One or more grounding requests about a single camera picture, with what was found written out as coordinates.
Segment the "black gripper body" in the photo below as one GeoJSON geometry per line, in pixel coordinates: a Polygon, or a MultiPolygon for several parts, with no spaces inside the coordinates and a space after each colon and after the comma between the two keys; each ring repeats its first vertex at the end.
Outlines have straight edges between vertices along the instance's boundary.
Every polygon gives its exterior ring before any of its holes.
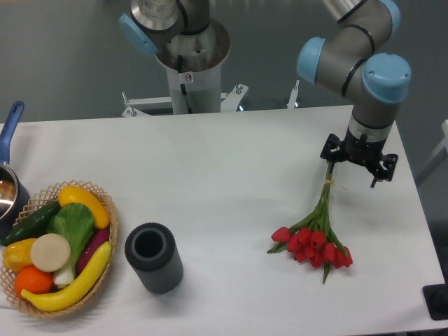
{"type": "Polygon", "coordinates": [[[343,140],[348,161],[364,166],[369,172],[377,172],[383,157],[382,150],[390,131],[391,125],[374,128],[350,117],[343,140]]]}

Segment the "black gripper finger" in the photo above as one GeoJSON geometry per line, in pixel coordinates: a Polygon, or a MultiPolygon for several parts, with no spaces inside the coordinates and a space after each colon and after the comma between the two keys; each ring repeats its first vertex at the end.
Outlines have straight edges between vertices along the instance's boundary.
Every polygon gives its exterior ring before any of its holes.
{"type": "Polygon", "coordinates": [[[329,134],[325,141],[320,158],[329,162],[343,162],[346,160],[344,142],[335,134],[329,134]]]}
{"type": "Polygon", "coordinates": [[[387,154],[381,155],[381,157],[374,162],[370,170],[370,173],[373,176],[370,184],[371,188],[374,188],[377,182],[392,181],[398,158],[397,154],[387,154]]]}

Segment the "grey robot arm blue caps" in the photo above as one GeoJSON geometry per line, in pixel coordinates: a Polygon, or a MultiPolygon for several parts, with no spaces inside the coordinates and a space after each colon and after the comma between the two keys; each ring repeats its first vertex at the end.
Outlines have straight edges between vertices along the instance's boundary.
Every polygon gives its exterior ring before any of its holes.
{"type": "MultiPolygon", "coordinates": [[[[340,26],[330,39],[302,47],[297,73],[348,99],[352,114],[343,139],[330,135],[321,156],[365,167],[374,182],[393,178],[398,156],[382,150],[412,71],[400,56],[380,53],[400,25],[392,1],[326,1],[340,26]]],[[[228,31],[210,16],[208,1],[133,1],[119,19],[125,38],[165,68],[176,114],[223,111],[221,67],[230,51],[228,31]]]]}

